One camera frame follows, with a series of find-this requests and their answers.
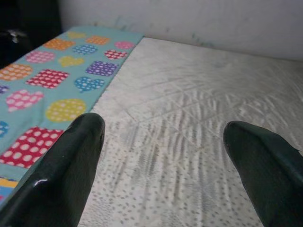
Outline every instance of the pink heart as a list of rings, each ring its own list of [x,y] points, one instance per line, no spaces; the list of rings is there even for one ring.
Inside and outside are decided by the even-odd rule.
[[[41,91],[29,93],[27,90],[20,90],[12,93],[6,98],[6,104],[9,107],[9,112],[24,109],[39,102],[44,97]]]

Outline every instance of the mattress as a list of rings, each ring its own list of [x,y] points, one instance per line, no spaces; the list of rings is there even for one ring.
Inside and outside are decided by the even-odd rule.
[[[105,144],[79,226],[262,226],[223,129],[250,122],[302,149],[302,72],[300,62],[142,39],[93,108]]]

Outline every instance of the blue heart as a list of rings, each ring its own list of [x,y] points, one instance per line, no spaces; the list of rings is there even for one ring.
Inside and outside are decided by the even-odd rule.
[[[0,121],[0,138],[4,137],[9,131],[9,125],[6,122]]]
[[[91,79],[89,77],[79,77],[75,80],[74,84],[82,93],[84,91],[91,91],[102,87],[104,85],[104,80]]]

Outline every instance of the polka dot square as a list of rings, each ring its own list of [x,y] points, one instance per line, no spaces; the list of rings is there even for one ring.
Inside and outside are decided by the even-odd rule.
[[[98,49],[95,46],[89,45],[89,44],[75,46],[72,48],[72,51],[74,51],[75,53],[82,54],[82,55],[91,54],[91,53],[96,52],[97,50]]]
[[[5,81],[14,81],[23,79],[33,72],[29,65],[11,64],[0,70],[0,79]]]
[[[86,42],[90,44],[106,45],[109,42],[109,38],[99,35],[93,35],[87,38]]]
[[[61,136],[63,130],[33,127],[0,156],[0,163],[30,168]]]
[[[75,45],[74,41],[63,40],[60,38],[54,38],[43,44],[45,48],[58,50],[58,51],[65,51],[73,45]]]
[[[27,80],[26,84],[53,89],[61,84],[68,76],[69,73],[67,72],[46,69]]]
[[[90,74],[110,77],[118,68],[118,64],[107,63],[103,61],[94,61],[87,69],[86,72]]]

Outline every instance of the fabric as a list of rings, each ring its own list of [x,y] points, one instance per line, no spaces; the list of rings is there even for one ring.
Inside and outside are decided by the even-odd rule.
[[[141,38],[74,27],[0,69],[0,176],[19,180],[71,121],[90,111]]]
[[[302,150],[302,73],[300,62],[142,39],[93,108],[107,132],[79,226],[261,227],[223,129],[247,121]]]

